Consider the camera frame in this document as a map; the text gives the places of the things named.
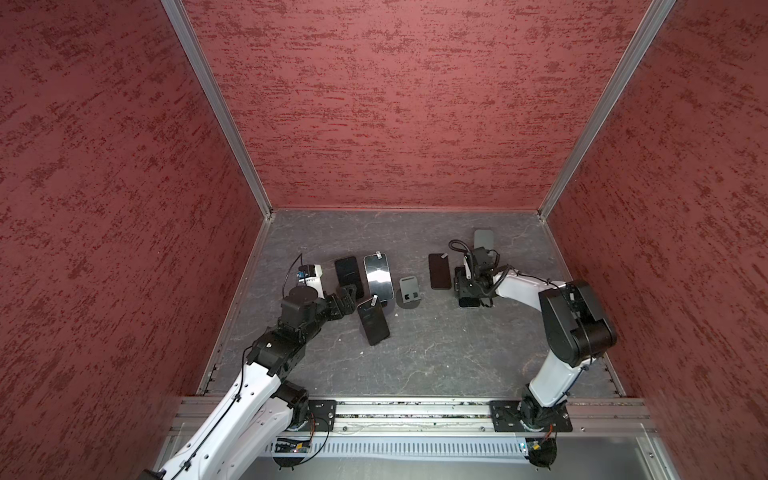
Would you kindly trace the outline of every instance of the red wall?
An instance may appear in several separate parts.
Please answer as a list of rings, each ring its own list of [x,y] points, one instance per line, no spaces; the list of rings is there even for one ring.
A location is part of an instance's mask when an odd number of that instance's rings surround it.
[[[188,0],[277,207],[534,210],[649,0]]]
[[[768,472],[768,3],[678,0],[549,222],[684,478]]]
[[[260,214],[160,2],[4,2],[0,26],[0,478],[133,478]]]

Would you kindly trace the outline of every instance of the black mounting plate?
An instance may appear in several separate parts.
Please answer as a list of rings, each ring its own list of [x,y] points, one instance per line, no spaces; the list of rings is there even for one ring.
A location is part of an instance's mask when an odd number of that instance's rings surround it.
[[[315,419],[325,419],[328,422],[326,425],[323,421],[315,421],[315,432],[327,432],[330,427],[333,430],[333,423],[336,420],[336,400],[315,400],[310,399],[310,413],[315,415]],[[297,432],[308,432],[310,430],[310,423],[305,423]]]
[[[530,429],[526,429],[520,420],[520,414],[518,412],[519,400],[492,400],[491,406],[491,420],[493,420],[493,429],[495,432],[525,432],[534,433]],[[552,424],[553,432],[573,432],[574,426],[571,424],[571,417],[565,406],[562,406],[563,415],[558,415],[554,424]]]

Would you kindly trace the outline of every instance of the gray marble floor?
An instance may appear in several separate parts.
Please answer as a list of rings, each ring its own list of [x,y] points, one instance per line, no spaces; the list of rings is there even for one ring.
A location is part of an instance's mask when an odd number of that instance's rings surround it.
[[[395,285],[404,276],[419,279],[419,307],[403,310],[389,302],[391,336],[376,346],[366,342],[356,313],[328,322],[289,380],[315,396],[518,396],[548,351],[541,314],[508,299],[497,299],[492,309],[459,309],[452,290],[429,288],[427,256],[448,253],[453,270],[461,254],[451,251],[448,241],[472,245],[478,228],[494,231],[502,264],[560,277],[534,214],[278,211],[209,390],[226,391],[239,372],[243,349],[275,324],[283,279],[298,252],[305,263],[322,265],[323,287],[332,292],[338,284],[335,259],[357,256],[364,276],[362,258],[380,250],[389,258]],[[615,396],[602,361],[581,375],[572,394]]]

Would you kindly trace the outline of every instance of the textured red wall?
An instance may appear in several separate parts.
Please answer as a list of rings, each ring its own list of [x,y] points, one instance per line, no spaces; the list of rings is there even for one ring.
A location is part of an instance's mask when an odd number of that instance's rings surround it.
[[[536,209],[649,0],[188,0],[277,207]]]
[[[550,224],[683,477],[768,472],[768,3],[678,0]]]
[[[0,25],[0,478],[131,478],[260,214],[160,2],[4,2]]]

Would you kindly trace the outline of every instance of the robotic arm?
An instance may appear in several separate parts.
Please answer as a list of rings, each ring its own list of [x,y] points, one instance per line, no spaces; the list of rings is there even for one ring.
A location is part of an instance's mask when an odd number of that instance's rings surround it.
[[[240,374],[214,412],[160,472],[144,470],[138,480],[237,479],[272,439],[308,421],[306,390],[285,379],[326,322],[355,310],[355,287],[323,298],[321,275],[320,265],[300,267],[277,326],[243,352]]]
[[[536,377],[523,389],[518,415],[529,431],[548,428],[565,412],[568,390],[581,372],[616,344],[613,323],[584,281],[543,280],[511,266],[498,267],[498,254],[494,258],[485,248],[470,250],[460,240],[452,240],[450,246],[464,253],[464,272],[455,279],[459,298],[501,296],[541,312],[550,350]]]

